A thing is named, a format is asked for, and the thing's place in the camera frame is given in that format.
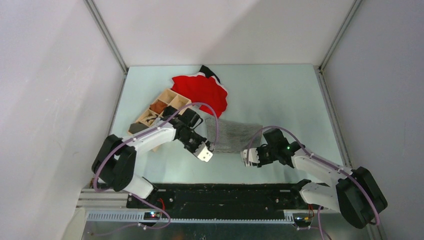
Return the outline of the grey striped underwear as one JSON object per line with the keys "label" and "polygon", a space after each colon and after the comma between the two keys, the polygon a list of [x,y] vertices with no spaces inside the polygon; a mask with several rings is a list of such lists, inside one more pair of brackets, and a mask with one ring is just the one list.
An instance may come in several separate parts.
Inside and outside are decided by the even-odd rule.
{"label": "grey striped underwear", "polygon": [[261,145],[262,125],[241,123],[229,120],[216,121],[210,117],[205,119],[207,139],[214,140],[214,152],[219,154],[237,154],[248,147]]}

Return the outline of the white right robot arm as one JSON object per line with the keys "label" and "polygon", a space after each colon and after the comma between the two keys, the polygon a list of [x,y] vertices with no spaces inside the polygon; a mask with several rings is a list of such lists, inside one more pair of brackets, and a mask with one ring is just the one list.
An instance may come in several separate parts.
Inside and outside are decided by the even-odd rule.
{"label": "white right robot arm", "polygon": [[309,204],[327,208],[340,213],[357,229],[380,224],[379,214],[388,207],[388,202],[368,169],[336,164],[315,154],[296,137],[289,142],[284,133],[294,136],[279,126],[258,130],[254,137],[264,138],[266,143],[258,147],[248,143],[241,152],[245,166],[260,168],[279,162],[320,180],[321,184],[304,179],[295,185],[290,201],[297,209]]}

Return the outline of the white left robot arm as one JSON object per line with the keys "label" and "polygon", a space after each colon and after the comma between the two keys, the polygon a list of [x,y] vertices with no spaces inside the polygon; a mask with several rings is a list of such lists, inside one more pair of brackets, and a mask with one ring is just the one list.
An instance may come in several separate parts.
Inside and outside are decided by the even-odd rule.
{"label": "white left robot arm", "polygon": [[182,114],[174,111],[160,116],[152,126],[127,137],[111,134],[104,140],[91,170],[107,187],[136,195],[145,208],[153,208],[158,202],[157,188],[136,171],[137,158],[162,144],[179,141],[197,159],[208,162],[215,145],[195,131],[197,122],[203,122],[200,115],[187,109]]}

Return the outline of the brown rolled cloth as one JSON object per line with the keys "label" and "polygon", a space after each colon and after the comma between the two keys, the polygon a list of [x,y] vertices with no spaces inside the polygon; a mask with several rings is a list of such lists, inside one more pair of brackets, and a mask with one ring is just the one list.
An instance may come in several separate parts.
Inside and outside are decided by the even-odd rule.
{"label": "brown rolled cloth", "polygon": [[149,109],[153,111],[154,113],[160,115],[167,106],[168,106],[167,103],[161,100],[157,100],[149,106]]}

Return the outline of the wooden compartment organizer box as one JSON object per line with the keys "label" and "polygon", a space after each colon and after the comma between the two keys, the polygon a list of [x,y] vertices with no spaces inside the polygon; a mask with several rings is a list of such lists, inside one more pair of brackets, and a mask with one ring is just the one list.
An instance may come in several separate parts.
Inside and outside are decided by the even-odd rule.
{"label": "wooden compartment organizer box", "polygon": [[186,105],[191,100],[167,88],[151,103],[147,110],[130,125],[132,141],[128,146],[138,154],[157,149],[160,145],[178,140],[190,146],[194,131],[185,119],[191,112]]}

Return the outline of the red garment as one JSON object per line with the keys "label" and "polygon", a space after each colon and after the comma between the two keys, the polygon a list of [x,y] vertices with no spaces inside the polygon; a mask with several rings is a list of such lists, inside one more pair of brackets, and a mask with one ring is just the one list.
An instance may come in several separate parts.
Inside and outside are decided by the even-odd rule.
{"label": "red garment", "polygon": [[205,103],[200,110],[219,118],[226,111],[228,91],[218,76],[207,66],[202,65],[193,75],[172,77],[172,91],[190,99],[193,103]]}

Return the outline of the dark grey rolled cloth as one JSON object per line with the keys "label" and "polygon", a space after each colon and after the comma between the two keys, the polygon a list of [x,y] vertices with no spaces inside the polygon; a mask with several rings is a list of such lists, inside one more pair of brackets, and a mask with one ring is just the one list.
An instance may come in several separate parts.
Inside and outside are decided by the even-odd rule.
{"label": "dark grey rolled cloth", "polygon": [[144,131],[148,128],[149,128],[149,126],[145,125],[144,123],[135,122],[135,123],[132,123],[130,125],[128,132],[133,135],[133,134],[139,133],[141,131]]}

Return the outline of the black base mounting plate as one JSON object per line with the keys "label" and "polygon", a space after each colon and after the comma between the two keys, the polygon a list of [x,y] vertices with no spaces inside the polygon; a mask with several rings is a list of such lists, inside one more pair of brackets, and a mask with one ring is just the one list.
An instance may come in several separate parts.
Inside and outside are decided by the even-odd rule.
{"label": "black base mounting plate", "polygon": [[146,200],[170,217],[194,220],[284,220],[285,212],[317,210],[305,203],[294,183],[157,183]]}

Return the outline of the aluminium front frame rail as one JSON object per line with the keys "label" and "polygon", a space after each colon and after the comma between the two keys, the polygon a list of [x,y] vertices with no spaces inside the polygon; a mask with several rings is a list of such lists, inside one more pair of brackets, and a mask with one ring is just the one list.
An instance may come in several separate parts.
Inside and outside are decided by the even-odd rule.
{"label": "aluminium front frame rail", "polygon": [[[146,201],[177,222],[292,222],[289,213],[306,213],[308,204],[289,189],[292,184],[160,184]],[[108,211],[151,208],[129,193],[83,189],[77,207]]]}

